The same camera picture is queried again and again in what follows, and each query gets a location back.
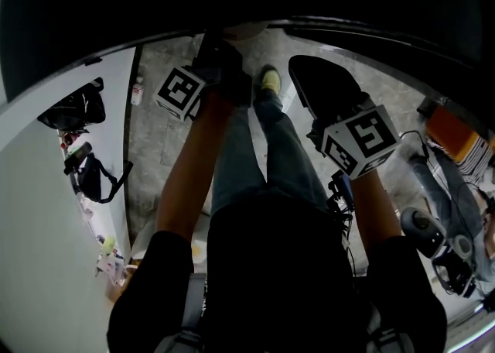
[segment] forearm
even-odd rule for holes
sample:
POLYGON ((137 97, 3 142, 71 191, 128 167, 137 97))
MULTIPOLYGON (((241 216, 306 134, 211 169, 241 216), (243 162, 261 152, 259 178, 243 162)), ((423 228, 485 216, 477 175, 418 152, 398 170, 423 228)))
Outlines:
POLYGON ((401 226, 376 170, 352 180, 351 188, 357 227, 369 256, 373 247, 388 238, 401 236, 401 226))
POLYGON ((206 106, 194 120, 184 147, 163 187, 157 230, 191 240, 210 189, 230 110, 206 106))

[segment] blue jeans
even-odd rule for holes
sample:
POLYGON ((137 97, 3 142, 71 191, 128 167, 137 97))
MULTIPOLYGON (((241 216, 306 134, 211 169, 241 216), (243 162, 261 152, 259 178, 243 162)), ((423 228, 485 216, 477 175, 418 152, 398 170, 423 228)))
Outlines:
POLYGON ((486 254, 480 207, 468 184, 464 182, 459 167, 445 153, 438 150, 434 152, 447 179, 450 195, 457 204, 440 187, 424 159, 413 158, 409 164, 432 199, 439 220, 447 231, 447 238, 455 238, 457 235, 465 235, 467 238, 472 236, 476 272, 484 281, 495 283, 495 264, 486 254))
POLYGON ((275 92, 261 91, 254 110, 268 143, 267 181, 254 154, 248 110, 238 108, 215 167, 212 216, 222 207, 259 194, 294 197, 326 211, 325 189, 275 92))

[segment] gray floor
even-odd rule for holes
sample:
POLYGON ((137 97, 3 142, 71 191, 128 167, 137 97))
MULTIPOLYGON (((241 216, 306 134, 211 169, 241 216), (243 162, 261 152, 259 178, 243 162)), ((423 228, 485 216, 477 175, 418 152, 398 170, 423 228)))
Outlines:
MULTIPOLYGON (((181 123, 153 102, 153 94, 161 86, 173 67, 190 64, 199 49, 202 36, 178 38, 147 45, 143 49, 139 72, 145 78, 142 103, 131 111, 129 160, 135 167, 129 176, 129 233, 131 241, 144 224, 155 217, 163 184, 187 137, 190 122, 181 123)), ((244 55, 244 70, 254 76, 263 65, 269 63, 278 68, 282 76, 282 102, 288 107, 302 144, 325 186, 337 167, 319 154, 306 138, 312 118, 294 95, 288 75, 288 60, 296 54, 318 56, 337 63, 354 76, 363 91, 370 94, 376 104, 383 104, 391 115, 399 132, 409 129, 424 130, 416 108, 424 96, 388 75, 362 63, 332 51, 328 46, 309 43, 287 37, 280 29, 265 30, 254 39, 238 43, 236 47, 244 55)), ((266 171, 267 145, 254 112, 250 109, 251 134, 261 170, 266 171)), ((408 137, 415 147, 415 137, 408 137)), ((394 154, 379 173, 385 189, 391 195, 398 210, 422 199, 421 187, 399 156, 394 154)), ((204 210, 210 209, 211 197, 204 210)), ((357 268, 367 264, 356 226, 351 234, 351 249, 357 268)))

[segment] black bag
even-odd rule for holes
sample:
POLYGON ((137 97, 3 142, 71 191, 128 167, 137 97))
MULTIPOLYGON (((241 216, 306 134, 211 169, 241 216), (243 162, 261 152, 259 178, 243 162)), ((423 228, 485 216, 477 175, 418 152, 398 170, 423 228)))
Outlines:
POLYGON ((84 127, 105 120, 105 108, 99 93, 102 90, 103 80, 99 77, 44 111, 38 120, 63 132, 88 132, 84 127))
POLYGON ((86 158, 86 164, 84 165, 82 171, 77 174, 77 184, 79 185, 79 190, 84 194, 84 196, 92 201, 102 204, 108 203, 114 198, 117 191, 127 179, 129 173, 131 172, 132 166, 133 164, 128 162, 121 179, 117 181, 117 179, 103 167, 101 162, 94 157, 94 154, 90 153, 86 158), (106 199, 101 199, 100 171, 111 182, 111 191, 106 199))

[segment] yellow shoe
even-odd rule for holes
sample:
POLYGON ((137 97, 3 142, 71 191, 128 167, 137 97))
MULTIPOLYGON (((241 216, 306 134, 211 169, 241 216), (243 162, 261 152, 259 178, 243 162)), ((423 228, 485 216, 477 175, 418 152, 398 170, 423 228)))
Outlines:
POLYGON ((280 92, 280 75, 277 70, 268 70, 263 75, 263 81, 261 82, 261 89, 273 90, 276 95, 280 92))

